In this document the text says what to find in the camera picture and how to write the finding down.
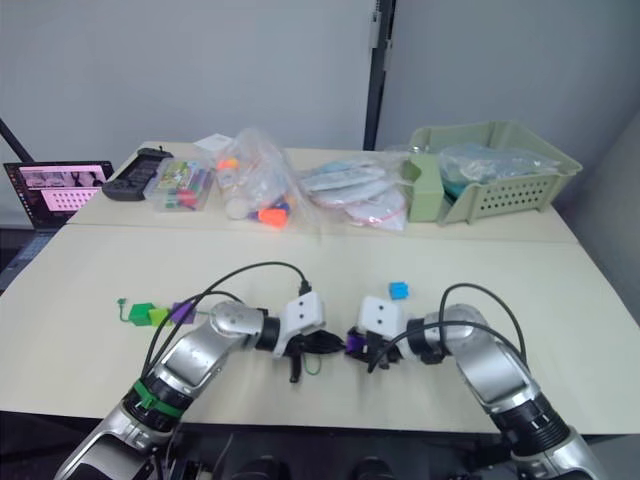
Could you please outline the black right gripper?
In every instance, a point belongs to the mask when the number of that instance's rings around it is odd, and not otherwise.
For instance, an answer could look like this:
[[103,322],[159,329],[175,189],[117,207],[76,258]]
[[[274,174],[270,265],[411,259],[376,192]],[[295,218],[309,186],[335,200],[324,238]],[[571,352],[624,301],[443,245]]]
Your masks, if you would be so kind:
[[391,364],[401,360],[401,354],[395,344],[387,341],[382,335],[366,331],[354,326],[348,330],[349,337],[363,337],[366,340],[366,350],[349,351],[348,356],[356,361],[367,364],[368,371],[377,367],[388,370]]

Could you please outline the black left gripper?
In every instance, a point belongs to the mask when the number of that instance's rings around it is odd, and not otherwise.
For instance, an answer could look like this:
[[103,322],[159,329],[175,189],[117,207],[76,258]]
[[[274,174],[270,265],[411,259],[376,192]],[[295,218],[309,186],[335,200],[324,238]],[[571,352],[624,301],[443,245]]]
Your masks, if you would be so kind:
[[290,359],[289,382],[291,384],[299,382],[302,374],[303,354],[337,353],[345,348],[346,344],[339,336],[325,330],[295,335],[286,346],[286,356]]

